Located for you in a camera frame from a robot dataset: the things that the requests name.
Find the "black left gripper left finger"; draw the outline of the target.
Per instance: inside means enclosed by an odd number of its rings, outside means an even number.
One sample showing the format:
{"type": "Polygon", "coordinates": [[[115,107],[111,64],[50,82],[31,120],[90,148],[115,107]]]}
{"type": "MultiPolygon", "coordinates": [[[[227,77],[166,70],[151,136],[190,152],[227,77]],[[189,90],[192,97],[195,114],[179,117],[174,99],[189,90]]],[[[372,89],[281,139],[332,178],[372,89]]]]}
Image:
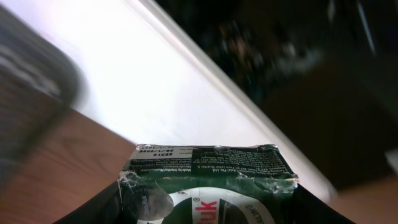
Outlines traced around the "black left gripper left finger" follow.
{"type": "Polygon", "coordinates": [[[113,182],[93,198],[54,224],[112,224],[121,214],[118,182],[113,182]]]}

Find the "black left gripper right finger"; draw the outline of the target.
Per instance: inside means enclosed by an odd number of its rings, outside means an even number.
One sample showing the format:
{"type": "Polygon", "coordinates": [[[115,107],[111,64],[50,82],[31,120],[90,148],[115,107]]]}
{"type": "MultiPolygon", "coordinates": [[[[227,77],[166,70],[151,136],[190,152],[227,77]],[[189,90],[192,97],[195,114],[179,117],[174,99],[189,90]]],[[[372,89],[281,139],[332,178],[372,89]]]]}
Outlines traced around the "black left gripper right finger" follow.
{"type": "Polygon", "coordinates": [[[289,204],[292,224],[354,224],[298,184],[289,204]]]}

